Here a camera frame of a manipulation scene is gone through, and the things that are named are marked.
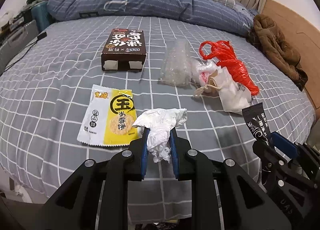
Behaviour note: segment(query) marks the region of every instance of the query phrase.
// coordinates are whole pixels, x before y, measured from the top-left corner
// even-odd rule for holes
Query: crumpled tissue
[[[168,143],[170,131],[187,121],[187,109],[151,109],[142,113],[132,127],[150,129],[147,138],[147,150],[153,155],[153,161],[166,160],[170,163],[170,146]]]

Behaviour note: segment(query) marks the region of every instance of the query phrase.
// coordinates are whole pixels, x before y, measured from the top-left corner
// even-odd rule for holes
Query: red plastic bag
[[[202,51],[204,45],[207,44],[211,46],[211,53],[209,55],[205,55]],[[259,88],[251,80],[244,63],[236,58],[236,54],[229,41],[204,41],[200,45],[199,53],[204,60],[216,57],[219,59],[217,66],[226,66],[228,72],[232,76],[233,81],[242,83],[250,90],[251,95],[257,95],[259,93]]]

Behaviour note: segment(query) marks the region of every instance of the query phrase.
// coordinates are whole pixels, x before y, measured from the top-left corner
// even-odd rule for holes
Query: black snack packet
[[[263,110],[263,103],[242,109],[242,115],[252,135],[257,140],[265,141],[270,148],[274,149],[268,121]]]

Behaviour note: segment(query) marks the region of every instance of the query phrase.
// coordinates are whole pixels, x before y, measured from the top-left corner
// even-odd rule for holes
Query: brown jacket
[[[298,86],[300,91],[303,90],[308,76],[299,65],[300,54],[285,40],[281,29],[270,17],[263,14],[256,15],[247,40],[261,50],[271,63]]]

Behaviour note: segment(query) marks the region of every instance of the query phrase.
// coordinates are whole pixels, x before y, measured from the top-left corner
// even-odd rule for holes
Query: blue gripper pad
[[[145,137],[145,141],[143,142],[143,149],[142,149],[142,154],[141,154],[141,176],[142,176],[142,179],[144,179],[144,176],[147,173],[147,165],[148,165],[147,139],[148,139],[150,129],[145,128],[144,133],[145,132],[146,132],[146,137]]]
[[[173,173],[174,173],[176,179],[178,179],[178,177],[179,177],[179,158],[178,158],[176,144],[175,144],[172,130],[170,131],[169,145],[171,148],[171,159],[172,159]]]
[[[296,159],[298,157],[299,154],[297,147],[292,142],[277,132],[272,132],[271,137],[274,146],[281,150],[289,158]]]

